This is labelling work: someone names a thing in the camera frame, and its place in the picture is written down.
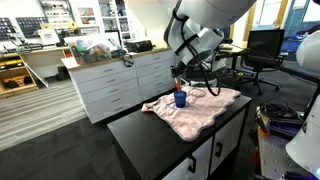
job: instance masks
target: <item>crumpled towel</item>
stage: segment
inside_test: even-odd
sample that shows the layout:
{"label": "crumpled towel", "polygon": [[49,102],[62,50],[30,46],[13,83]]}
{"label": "crumpled towel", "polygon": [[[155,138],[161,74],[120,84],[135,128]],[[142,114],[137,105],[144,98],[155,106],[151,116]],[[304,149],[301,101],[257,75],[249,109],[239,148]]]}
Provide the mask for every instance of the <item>crumpled towel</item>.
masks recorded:
{"label": "crumpled towel", "polygon": [[183,87],[187,92],[186,107],[177,108],[173,93],[160,97],[152,103],[145,103],[142,112],[152,111],[165,120],[172,129],[185,141],[196,139],[201,130],[210,127],[215,117],[226,111],[226,106],[235,102],[240,92],[221,88],[219,96],[210,94],[207,88]]}

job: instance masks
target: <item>black office chair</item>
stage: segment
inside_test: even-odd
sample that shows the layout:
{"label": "black office chair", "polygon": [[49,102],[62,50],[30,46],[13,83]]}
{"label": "black office chair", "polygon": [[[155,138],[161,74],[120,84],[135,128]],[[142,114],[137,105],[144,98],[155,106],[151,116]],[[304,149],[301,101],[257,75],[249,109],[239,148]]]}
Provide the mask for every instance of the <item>black office chair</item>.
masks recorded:
{"label": "black office chair", "polygon": [[279,56],[279,54],[283,36],[283,29],[250,31],[247,45],[249,51],[246,56],[242,57],[241,67],[256,72],[256,75],[254,77],[241,77],[240,81],[242,79],[246,79],[246,81],[239,82],[238,85],[253,82],[253,85],[256,85],[259,90],[258,95],[263,94],[263,92],[260,89],[259,83],[275,86],[276,91],[280,89],[280,86],[278,84],[260,78],[259,73],[276,71],[264,69],[274,69],[277,64],[282,63],[282,59],[281,56]]}

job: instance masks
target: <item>drawer handle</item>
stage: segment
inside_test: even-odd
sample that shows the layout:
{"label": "drawer handle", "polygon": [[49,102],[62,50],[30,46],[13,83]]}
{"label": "drawer handle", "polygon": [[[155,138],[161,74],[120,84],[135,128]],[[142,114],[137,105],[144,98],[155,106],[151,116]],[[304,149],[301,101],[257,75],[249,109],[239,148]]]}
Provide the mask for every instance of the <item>drawer handle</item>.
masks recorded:
{"label": "drawer handle", "polygon": [[115,99],[115,100],[113,100],[112,102],[120,101],[120,99],[121,99],[121,98]]}
{"label": "drawer handle", "polygon": [[107,81],[107,82],[113,82],[113,81],[115,81],[116,79],[112,79],[112,80],[110,80],[110,81]]}
{"label": "drawer handle", "polygon": [[119,111],[122,108],[123,108],[123,106],[119,107],[118,109],[115,109],[114,111]]}
{"label": "drawer handle", "polygon": [[112,91],[110,91],[110,92],[116,92],[116,91],[118,91],[118,89],[112,90]]}
{"label": "drawer handle", "polygon": [[113,69],[107,69],[107,70],[104,70],[103,72],[109,72],[109,71],[112,71]]}
{"label": "drawer handle", "polygon": [[192,172],[192,174],[196,173],[196,167],[197,167],[197,159],[195,157],[193,157],[192,155],[190,157],[188,157],[188,159],[191,159],[192,160],[192,164],[193,164],[193,167],[192,166],[189,166],[188,167],[188,171]]}
{"label": "drawer handle", "polygon": [[219,158],[222,154],[223,144],[221,142],[217,142],[216,146],[219,148],[219,150],[214,155],[216,155]]}

